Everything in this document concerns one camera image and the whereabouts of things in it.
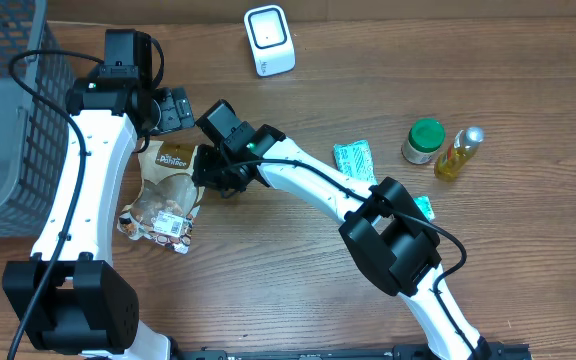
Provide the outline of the brown snack packet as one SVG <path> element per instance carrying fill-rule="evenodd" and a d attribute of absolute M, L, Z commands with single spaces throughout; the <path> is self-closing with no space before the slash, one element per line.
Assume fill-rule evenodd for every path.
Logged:
<path fill-rule="evenodd" d="M 139 195 L 122 209 L 117 229 L 133 241 L 146 239 L 187 253 L 204 195 L 192 179 L 197 153 L 194 145 L 151 142 L 138 155 Z"/>

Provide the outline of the teal white snack packet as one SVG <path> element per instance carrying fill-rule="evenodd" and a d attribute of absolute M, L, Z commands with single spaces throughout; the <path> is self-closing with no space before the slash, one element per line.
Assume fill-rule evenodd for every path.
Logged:
<path fill-rule="evenodd" d="M 337 169 L 344 175 L 354 179 L 377 184 L 374 173 L 374 161 L 367 140 L 356 141 L 351 144 L 335 144 L 333 156 Z"/>

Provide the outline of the small teal white packet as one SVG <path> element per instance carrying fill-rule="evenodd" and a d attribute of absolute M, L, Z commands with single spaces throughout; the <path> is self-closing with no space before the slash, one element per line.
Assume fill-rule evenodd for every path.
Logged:
<path fill-rule="evenodd" d="M 414 202 L 429 222 L 435 220 L 436 216 L 428 196 L 423 195 L 416 197 Z"/>

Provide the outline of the green lid white jar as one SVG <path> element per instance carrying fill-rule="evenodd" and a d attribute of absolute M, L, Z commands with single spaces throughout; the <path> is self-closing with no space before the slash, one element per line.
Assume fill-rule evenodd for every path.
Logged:
<path fill-rule="evenodd" d="M 402 155 L 412 164 L 426 164 L 441 148 L 445 136 L 445 129 L 439 121 L 421 118 L 410 128 L 401 147 Z"/>

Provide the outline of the yellow liquid bottle silver cap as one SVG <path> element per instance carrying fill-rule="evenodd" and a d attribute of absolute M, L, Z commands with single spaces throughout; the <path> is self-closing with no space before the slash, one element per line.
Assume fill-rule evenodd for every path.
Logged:
<path fill-rule="evenodd" d="M 481 127 L 472 126 L 460 130 L 452 144 L 438 156 L 434 166 L 435 176 L 447 182 L 456 180 L 464 165 L 476 154 L 484 139 L 485 134 Z"/>

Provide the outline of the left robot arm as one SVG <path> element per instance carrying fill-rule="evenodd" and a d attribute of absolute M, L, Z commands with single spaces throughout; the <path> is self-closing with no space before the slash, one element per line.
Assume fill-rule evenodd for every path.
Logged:
<path fill-rule="evenodd" d="M 31 97 L 69 125 L 67 153 L 48 220 L 26 261 L 7 263 L 2 287 L 19 325 L 7 356 L 23 338 L 38 350 L 87 359 L 179 359 L 177 342 L 139 318 L 136 291 L 112 264 L 112 227 L 121 180 L 162 118 L 162 69 L 152 68 L 156 39 L 111 29 L 95 69 L 58 105 L 29 86 Z"/>

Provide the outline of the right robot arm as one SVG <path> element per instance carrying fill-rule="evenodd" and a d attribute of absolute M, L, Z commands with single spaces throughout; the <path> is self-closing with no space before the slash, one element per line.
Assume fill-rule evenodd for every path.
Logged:
<path fill-rule="evenodd" d="M 438 246 L 454 237 L 430 223 L 413 197 L 387 177 L 374 185 L 310 156 L 280 130 L 253 128 L 225 100 L 196 122 L 209 139 L 198 149 L 193 180 L 229 198 L 252 181 L 290 193 L 334 220 L 359 271 L 379 290 L 398 296 L 439 359 L 487 359 L 487 341 L 462 314 L 445 279 Z"/>

